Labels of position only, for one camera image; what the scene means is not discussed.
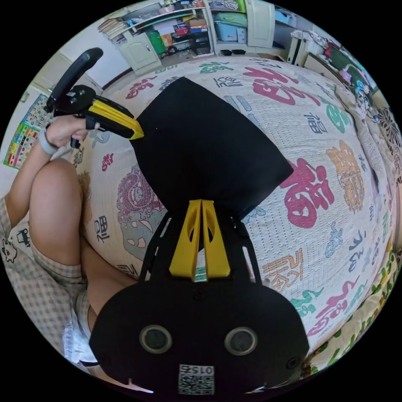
colorful chart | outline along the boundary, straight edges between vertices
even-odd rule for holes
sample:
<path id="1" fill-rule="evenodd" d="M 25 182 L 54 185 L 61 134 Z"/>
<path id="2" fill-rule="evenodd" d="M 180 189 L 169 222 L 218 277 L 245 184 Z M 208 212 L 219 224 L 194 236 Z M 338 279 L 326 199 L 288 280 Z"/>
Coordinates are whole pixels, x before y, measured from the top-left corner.
<path id="1" fill-rule="evenodd" d="M 28 152 L 34 146 L 38 133 L 52 118 L 51 113 L 44 110 L 47 97 L 39 95 L 29 108 L 23 121 L 18 125 L 11 139 L 3 164 L 11 168 L 20 169 Z"/>

black fabric pad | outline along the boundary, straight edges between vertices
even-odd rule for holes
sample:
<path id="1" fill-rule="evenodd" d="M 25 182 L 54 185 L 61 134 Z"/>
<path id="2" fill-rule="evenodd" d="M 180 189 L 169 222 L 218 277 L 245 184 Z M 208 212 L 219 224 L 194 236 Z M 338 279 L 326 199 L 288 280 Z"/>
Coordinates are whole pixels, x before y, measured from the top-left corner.
<path id="1" fill-rule="evenodd" d="M 138 117 L 139 167 L 165 208 L 213 200 L 242 219 L 293 172 L 272 141 L 212 92 L 179 78 Z"/>

wristband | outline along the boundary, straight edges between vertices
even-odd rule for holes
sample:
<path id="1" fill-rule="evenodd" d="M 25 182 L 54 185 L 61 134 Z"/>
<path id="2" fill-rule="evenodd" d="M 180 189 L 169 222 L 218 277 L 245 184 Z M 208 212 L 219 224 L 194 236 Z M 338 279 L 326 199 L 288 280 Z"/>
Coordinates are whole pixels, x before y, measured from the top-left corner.
<path id="1" fill-rule="evenodd" d="M 42 129 L 38 135 L 39 144 L 42 149 L 49 155 L 54 155 L 59 149 L 49 143 L 46 138 L 46 129 Z"/>

bedspread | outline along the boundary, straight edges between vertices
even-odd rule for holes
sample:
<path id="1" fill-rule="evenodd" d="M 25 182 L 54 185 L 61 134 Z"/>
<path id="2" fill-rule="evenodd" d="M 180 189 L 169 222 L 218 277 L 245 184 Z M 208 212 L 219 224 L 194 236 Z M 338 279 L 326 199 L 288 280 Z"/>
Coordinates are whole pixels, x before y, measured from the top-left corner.
<path id="1" fill-rule="evenodd" d="M 332 362 L 328 355 L 336 359 L 335 350 L 343 353 L 353 343 L 349 332 L 341 335 L 342 328 L 352 323 L 361 329 L 361 317 L 351 317 L 371 314 L 356 309 L 372 296 L 373 286 L 387 289 L 396 276 L 390 239 L 397 173 L 384 136 L 346 89 L 306 69 L 260 58 L 216 57 L 171 66 L 138 78 L 112 100 L 138 116 L 182 76 L 247 116 L 294 169 L 244 223 L 264 284 L 299 312 L 310 344 L 309 364 L 312 372 L 320 370 Z M 189 101 L 194 124 L 204 124 L 208 116 L 197 114 L 197 99 Z M 137 278 L 165 208 L 130 143 L 93 131 L 72 162 L 84 189 L 89 243 Z M 203 263 L 200 253 L 198 266 Z M 319 347 L 323 357 L 317 360 Z"/>

thigh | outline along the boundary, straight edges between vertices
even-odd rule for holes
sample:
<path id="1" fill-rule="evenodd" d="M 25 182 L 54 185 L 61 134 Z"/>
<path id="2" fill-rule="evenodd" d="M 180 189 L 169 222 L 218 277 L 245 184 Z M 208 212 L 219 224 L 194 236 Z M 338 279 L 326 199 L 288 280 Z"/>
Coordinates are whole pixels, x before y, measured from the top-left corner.
<path id="1" fill-rule="evenodd" d="M 64 159 L 44 166 L 32 185 L 29 233 L 34 246 L 63 265 L 80 264 L 81 190 L 75 167 Z"/>

